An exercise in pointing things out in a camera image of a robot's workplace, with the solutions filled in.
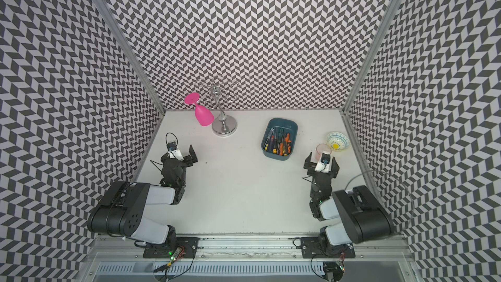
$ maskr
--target black and white backdrop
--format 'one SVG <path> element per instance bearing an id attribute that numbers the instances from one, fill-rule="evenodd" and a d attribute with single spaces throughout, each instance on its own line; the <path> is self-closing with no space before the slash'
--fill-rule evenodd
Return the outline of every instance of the black and white backdrop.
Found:
<path id="1" fill-rule="evenodd" d="M 90 0 L 0 0 L 0 276 L 73 278 L 160 113 Z"/>
<path id="2" fill-rule="evenodd" d="M 106 0 L 166 109 L 198 80 L 227 108 L 343 106 L 389 0 Z"/>
<path id="3" fill-rule="evenodd" d="M 405 0 L 350 111 L 428 281 L 501 281 L 500 26 L 501 0 Z"/>

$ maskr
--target pink plastic cup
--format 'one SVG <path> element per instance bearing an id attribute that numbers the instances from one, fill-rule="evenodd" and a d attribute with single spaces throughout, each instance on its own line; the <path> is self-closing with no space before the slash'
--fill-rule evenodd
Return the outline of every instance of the pink plastic cup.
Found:
<path id="1" fill-rule="evenodd" d="M 184 103 L 195 104 L 195 117 L 201 126 L 206 127 L 212 124 L 212 121 L 214 121 L 214 115 L 203 105 L 197 104 L 197 101 L 199 99 L 200 94 L 197 92 L 192 92 L 190 95 L 184 98 Z"/>

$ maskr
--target metal extrusion bar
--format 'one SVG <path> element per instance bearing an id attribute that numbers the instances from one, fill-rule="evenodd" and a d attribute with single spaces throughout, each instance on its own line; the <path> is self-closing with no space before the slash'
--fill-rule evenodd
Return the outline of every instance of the metal extrusion bar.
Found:
<path id="1" fill-rule="evenodd" d="M 273 270 L 280 273 L 281 266 L 293 267 L 295 274 L 308 273 L 310 260 L 302 258 L 299 240 L 301 236 L 314 236 L 314 233 L 298 234 L 195 234 L 200 238 L 193 268 L 186 275 L 201 275 L 209 273 L 225 275 L 221 269 L 258 268 L 267 272 L 256 272 L 256 275 L 273 275 Z M 356 257 L 345 261 L 397 261 L 413 262 L 412 254 L 402 235 L 390 238 L 368 241 L 354 245 Z M 165 259 L 143 259 L 143 250 L 136 248 L 131 240 L 110 238 L 99 235 L 95 246 L 84 262 L 82 272 L 79 273 L 79 282 L 91 282 L 97 275 L 134 275 L 152 273 L 154 267 L 165 264 Z M 316 257 L 313 267 L 321 272 L 322 263 L 332 261 L 331 258 Z M 185 271 L 191 260 L 181 260 L 174 270 Z"/>
<path id="2" fill-rule="evenodd" d="M 160 97 L 158 96 L 157 92 L 151 85 L 151 82 L 149 78 L 147 77 L 146 73 L 143 70 L 143 67 L 137 60 L 137 57 L 132 51 L 132 48 L 130 47 L 127 39 L 125 38 L 123 31 L 120 29 L 118 26 L 117 21 L 115 20 L 115 17 L 111 14 L 111 11 L 108 8 L 108 5 L 104 2 L 104 0 L 92 0 L 92 3 L 96 5 L 97 11 L 101 14 L 101 17 L 103 18 L 104 22 L 108 26 L 108 28 L 111 31 L 111 34 L 115 37 L 117 40 L 118 45 L 120 48 L 122 48 L 123 53 L 125 54 L 125 57 L 127 60 L 129 60 L 130 65 L 134 69 L 134 72 L 136 73 L 137 78 L 141 81 L 142 85 L 144 86 L 144 89 L 146 90 L 146 93 L 150 96 L 151 100 L 153 101 L 153 104 L 157 107 L 157 109 L 160 111 L 160 113 L 163 115 L 165 113 L 165 108 L 163 107 L 163 103 L 160 100 Z"/>
<path id="3" fill-rule="evenodd" d="M 362 173 L 364 176 L 364 180 L 367 184 L 367 187 L 369 188 L 371 193 L 374 194 L 374 196 L 380 202 L 380 204 L 384 206 L 384 201 L 383 197 L 381 196 L 381 191 L 376 185 L 374 175 L 372 174 L 372 169 L 369 166 L 369 163 L 364 156 L 362 146 L 358 141 L 357 134 L 355 133 L 355 130 L 351 124 L 350 118 L 343 112 L 341 112 L 341 118 L 343 119 L 346 132 L 348 134 L 348 137 L 350 138 L 351 146 L 353 148 L 355 157 L 357 158 L 358 165 L 360 166 L 360 169 L 362 169 Z"/>
<path id="4" fill-rule="evenodd" d="M 402 271 L 404 282 L 423 282 L 414 261 L 399 261 L 398 266 L 400 266 L 400 271 Z"/>
<path id="5" fill-rule="evenodd" d="M 374 58 L 376 57 L 376 54 L 378 53 L 379 48 L 383 43 L 386 33 L 388 32 L 388 29 L 390 28 L 390 25 L 393 22 L 393 18 L 397 14 L 401 2 L 402 0 L 390 0 L 390 4 L 388 5 L 388 8 L 385 11 L 383 20 L 379 25 L 376 35 L 374 35 L 374 40 L 372 41 L 372 44 L 369 47 L 367 56 L 364 59 L 362 67 L 360 68 L 360 72 L 357 74 L 353 87 L 351 88 L 351 91 L 348 94 L 348 98 L 346 99 L 346 103 L 342 111 L 348 112 L 351 106 L 353 105 L 356 97 L 358 96 L 358 93 L 360 92 L 360 89 L 364 84 L 365 78 L 367 77 L 367 73 L 369 73 L 369 69 L 372 66 L 372 62 L 374 61 Z"/>
<path id="6" fill-rule="evenodd" d="M 155 127 L 155 131 L 153 131 L 153 135 L 151 136 L 150 141 L 148 142 L 148 145 L 146 146 L 146 150 L 143 153 L 143 157 L 141 158 L 141 161 L 139 162 L 139 165 L 137 166 L 136 172 L 134 172 L 134 175 L 132 175 L 131 183 L 137 182 L 137 178 L 139 177 L 139 174 L 141 173 L 141 170 L 143 169 L 144 163 L 146 162 L 146 159 L 148 158 L 148 154 L 150 152 L 151 146 L 153 146 L 153 142 L 155 141 L 155 137 L 158 134 L 158 131 L 160 130 L 160 126 L 162 125 L 164 116 L 163 114 L 160 116 L 160 120 L 157 123 L 157 126 Z"/>

